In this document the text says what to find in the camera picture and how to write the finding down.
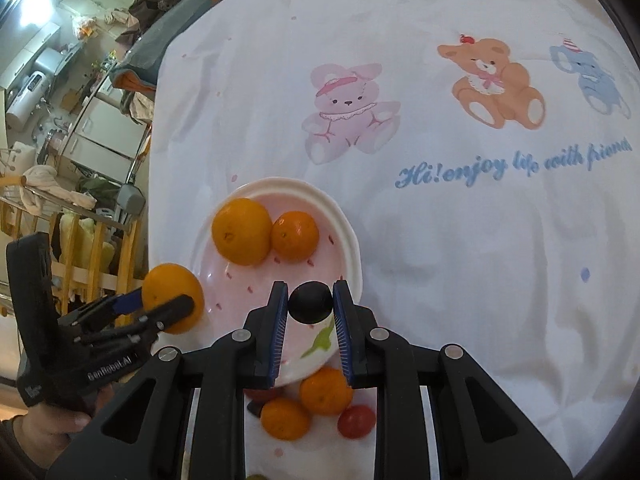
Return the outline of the person's left hand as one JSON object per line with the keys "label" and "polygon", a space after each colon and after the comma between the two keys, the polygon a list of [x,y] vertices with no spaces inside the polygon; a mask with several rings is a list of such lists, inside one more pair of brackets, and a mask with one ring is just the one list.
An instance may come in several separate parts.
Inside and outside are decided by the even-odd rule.
{"label": "person's left hand", "polygon": [[73,412],[47,403],[35,405],[14,420],[14,437],[36,466],[49,469],[70,445],[70,436],[84,430],[98,411],[113,399],[114,394],[112,385],[101,388],[91,414]]}

